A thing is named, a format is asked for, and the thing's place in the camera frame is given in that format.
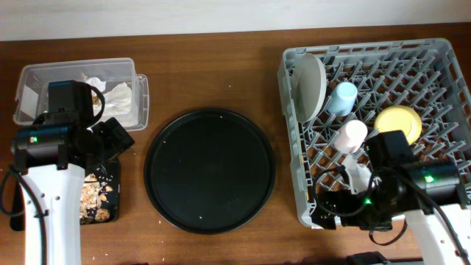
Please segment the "white tissue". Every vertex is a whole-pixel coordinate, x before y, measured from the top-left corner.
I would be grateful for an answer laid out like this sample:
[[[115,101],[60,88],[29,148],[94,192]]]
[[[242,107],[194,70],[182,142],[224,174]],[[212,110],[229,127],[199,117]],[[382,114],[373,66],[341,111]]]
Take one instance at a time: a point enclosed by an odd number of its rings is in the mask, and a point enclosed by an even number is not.
[[[101,81],[98,77],[87,77],[86,75],[82,74],[83,82],[97,88],[100,92],[105,91],[106,89],[106,82]]]
[[[134,90],[122,82],[104,94],[105,110],[101,121],[115,118],[123,127],[134,127],[138,124],[138,104]]]

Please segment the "food scraps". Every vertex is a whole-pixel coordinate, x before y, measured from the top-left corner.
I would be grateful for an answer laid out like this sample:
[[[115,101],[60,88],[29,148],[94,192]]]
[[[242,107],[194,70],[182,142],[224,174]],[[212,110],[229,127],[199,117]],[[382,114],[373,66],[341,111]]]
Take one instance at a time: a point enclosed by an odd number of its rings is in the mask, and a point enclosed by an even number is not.
[[[89,225],[93,222],[105,223],[111,220],[111,210],[103,206],[111,198],[113,191],[110,185],[111,180],[104,166],[87,173],[80,197],[79,221],[81,225]]]

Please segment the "pink cup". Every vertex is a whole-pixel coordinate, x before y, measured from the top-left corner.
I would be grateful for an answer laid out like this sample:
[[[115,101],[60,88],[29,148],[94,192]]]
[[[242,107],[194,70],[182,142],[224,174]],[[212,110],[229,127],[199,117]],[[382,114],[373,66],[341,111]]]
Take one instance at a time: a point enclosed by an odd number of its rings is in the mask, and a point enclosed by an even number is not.
[[[339,136],[334,141],[334,147],[344,153],[355,153],[365,141],[368,129],[360,120],[351,120],[344,124],[338,131]]]

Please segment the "yellow bowl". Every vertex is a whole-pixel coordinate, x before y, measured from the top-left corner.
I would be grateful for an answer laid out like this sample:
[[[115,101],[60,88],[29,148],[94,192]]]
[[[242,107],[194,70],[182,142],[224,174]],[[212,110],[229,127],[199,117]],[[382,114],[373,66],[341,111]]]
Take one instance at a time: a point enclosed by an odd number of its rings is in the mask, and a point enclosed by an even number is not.
[[[375,119],[374,128],[380,133],[401,130],[412,145],[421,135],[422,121],[411,107],[397,105],[382,110]]]

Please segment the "blue cup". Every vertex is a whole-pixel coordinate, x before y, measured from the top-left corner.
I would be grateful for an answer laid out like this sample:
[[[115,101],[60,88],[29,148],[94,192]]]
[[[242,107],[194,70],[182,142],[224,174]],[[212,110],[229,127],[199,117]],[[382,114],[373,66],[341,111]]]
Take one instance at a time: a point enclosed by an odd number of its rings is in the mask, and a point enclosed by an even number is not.
[[[339,117],[347,116],[353,109],[358,95],[357,87],[351,82],[340,82],[333,90],[327,111]]]

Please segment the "grey plate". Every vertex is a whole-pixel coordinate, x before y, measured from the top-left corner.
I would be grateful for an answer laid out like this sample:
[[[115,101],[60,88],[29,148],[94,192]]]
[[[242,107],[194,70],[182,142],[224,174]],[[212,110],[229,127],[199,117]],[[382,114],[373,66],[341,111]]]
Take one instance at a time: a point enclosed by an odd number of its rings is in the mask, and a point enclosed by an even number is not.
[[[291,76],[291,88],[298,122],[316,118],[324,104],[327,88],[327,74],[322,61],[313,54],[301,57]]]

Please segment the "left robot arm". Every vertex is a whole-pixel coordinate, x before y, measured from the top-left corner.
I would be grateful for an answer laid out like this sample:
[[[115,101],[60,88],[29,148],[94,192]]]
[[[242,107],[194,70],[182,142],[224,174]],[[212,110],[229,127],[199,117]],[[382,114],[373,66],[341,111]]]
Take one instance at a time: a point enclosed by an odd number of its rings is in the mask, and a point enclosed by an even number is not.
[[[24,198],[26,264],[81,264],[79,207],[86,171],[115,160],[135,142],[115,118],[102,121],[92,85],[48,85],[48,110],[12,142],[8,175]]]

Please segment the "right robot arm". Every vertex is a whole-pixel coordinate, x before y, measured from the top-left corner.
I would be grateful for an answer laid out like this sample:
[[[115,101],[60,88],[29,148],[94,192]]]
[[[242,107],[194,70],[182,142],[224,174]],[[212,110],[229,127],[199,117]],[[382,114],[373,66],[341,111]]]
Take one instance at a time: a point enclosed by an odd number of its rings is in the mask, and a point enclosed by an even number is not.
[[[395,216],[416,236],[425,264],[470,263],[470,201],[457,166],[448,160],[421,161],[400,130],[368,139],[372,165],[366,190],[314,191],[325,219],[339,217],[344,227],[392,229]]]

